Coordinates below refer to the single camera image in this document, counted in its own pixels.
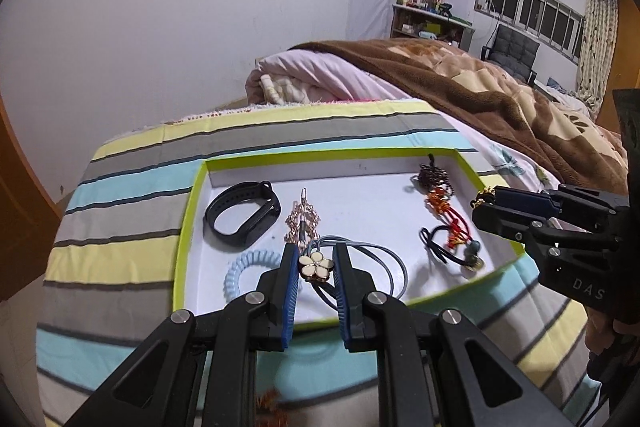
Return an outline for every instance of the bed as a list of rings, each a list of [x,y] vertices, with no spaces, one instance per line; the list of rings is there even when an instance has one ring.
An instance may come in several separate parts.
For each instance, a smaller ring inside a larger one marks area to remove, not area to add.
[[[246,92],[252,103],[420,98],[564,183],[627,190],[619,137],[446,42],[307,42],[259,61]]]
[[[36,332],[47,425],[63,425],[172,311],[178,234],[204,158],[434,146],[442,129],[455,130],[456,147],[478,151],[512,186],[540,190],[559,182],[518,150],[414,98],[252,106],[164,124],[103,145],[69,203],[47,267]],[[598,393],[585,372],[586,314],[539,285],[537,273],[524,256],[422,309],[462,310],[577,422]],[[310,359],[319,378],[313,386],[305,384]],[[287,415],[290,425],[376,425],[375,377],[375,354],[349,356],[337,329],[330,328],[296,336],[284,354],[262,357],[257,392],[276,390],[278,413]]]

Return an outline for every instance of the curtain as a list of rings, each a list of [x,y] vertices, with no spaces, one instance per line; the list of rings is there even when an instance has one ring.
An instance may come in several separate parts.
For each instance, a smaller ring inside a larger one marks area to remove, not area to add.
[[[576,93],[593,120],[607,89],[617,34],[618,0],[587,0]]]

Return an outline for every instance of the black fitness band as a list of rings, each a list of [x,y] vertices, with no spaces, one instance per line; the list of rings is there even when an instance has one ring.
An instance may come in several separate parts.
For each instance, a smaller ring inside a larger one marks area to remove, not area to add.
[[[245,201],[266,200],[234,233],[216,230],[216,219],[226,209]],[[270,182],[243,182],[228,188],[207,207],[204,219],[211,232],[230,247],[250,247],[271,228],[280,215],[280,202]]]

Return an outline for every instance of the striped bedsheet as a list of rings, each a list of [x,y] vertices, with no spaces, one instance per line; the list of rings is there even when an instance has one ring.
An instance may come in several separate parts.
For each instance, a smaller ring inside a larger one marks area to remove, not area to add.
[[[47,425],[63,425],[171,312],[178,234],[204,158],[407,146],[455,148],[471,164],[483,161],[417,100],[247,110],[165,124],[98,149],[62,220],[44,283],[36,354]],[[482,174],[494,175],[484,163]],[[537,275],[524,256],[421,308],[462,310],[577,422],[598,390],[585,372],[586,314]],[[291,425],[376,425],[375,377],[375,355],[350,355],[329,329],[296,336],[284,354],[262,354],[257,392],[276,387]]]

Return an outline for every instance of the brown blanket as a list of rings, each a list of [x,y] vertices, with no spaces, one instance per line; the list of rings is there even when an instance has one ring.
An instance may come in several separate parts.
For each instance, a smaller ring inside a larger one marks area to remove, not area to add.
[[[504,70],[421,39],[308,42],[526,154],[566,184],[626,194],[626,162],[597,126]]]

